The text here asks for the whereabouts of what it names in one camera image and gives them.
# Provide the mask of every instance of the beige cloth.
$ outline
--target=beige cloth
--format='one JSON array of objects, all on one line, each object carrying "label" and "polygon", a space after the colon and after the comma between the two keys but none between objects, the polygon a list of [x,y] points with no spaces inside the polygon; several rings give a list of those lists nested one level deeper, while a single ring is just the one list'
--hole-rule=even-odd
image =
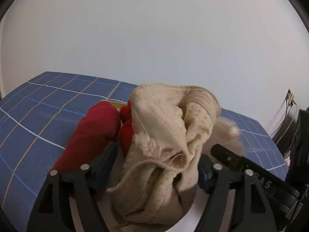
[{"label": "beige cloth", "polygon": [[[225,142],[237,139],[230,123],[219,121],[220,106],[208,90],[150,84],[130,96],[134,136],[120,183],[107,192],[126,224],[118,231],[166,231],[191,207],[197,164],[213,127]],[[211,144],[204,145],[210,154]]]}]

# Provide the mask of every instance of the silver screw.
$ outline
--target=silver screw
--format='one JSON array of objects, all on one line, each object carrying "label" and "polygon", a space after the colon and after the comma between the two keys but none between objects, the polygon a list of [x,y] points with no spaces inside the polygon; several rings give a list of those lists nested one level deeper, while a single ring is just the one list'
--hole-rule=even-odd
[{"label": "silver screw", "polygon": [[81,166],[80,166],[80,169],[81,170],[88,170],[89,169],[89,165],[88,164],[82,164]]},{"label": "silver screw", "polygon": [[254,175],[254,173],[253,173],[253,171],[252,171],[251,169],[247,169],[247,170],[245,171],[245,173],[246,173],[246,175],[249,175],[249,176]]},{"label": "silver screw", "polygon": [[51,176],[56,176],[58,174],[57,170],[51,170],[51,172],[49,173]]},{"label": "silver screw", "polygon": [[214,169],[221,170],[222,168],[223,166],[221,164],[218,164],[218,163],[214,164]]}]

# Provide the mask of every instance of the checkered tablecloth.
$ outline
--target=checkered tablecloth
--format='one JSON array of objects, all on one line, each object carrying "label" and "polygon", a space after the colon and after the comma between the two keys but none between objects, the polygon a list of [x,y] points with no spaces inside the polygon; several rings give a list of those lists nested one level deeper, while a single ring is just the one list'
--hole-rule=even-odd
[{"label": "checkered tablecloth", "polygon": [[[45,72],[0,101],[0,205],[25,232],[46,173],[62,154],[80,119],[103,99],[126,103],[136,85],[84,75]],[[288,168],[255,120],[222,110],[242,132],[247,157],[284,179]]]}]

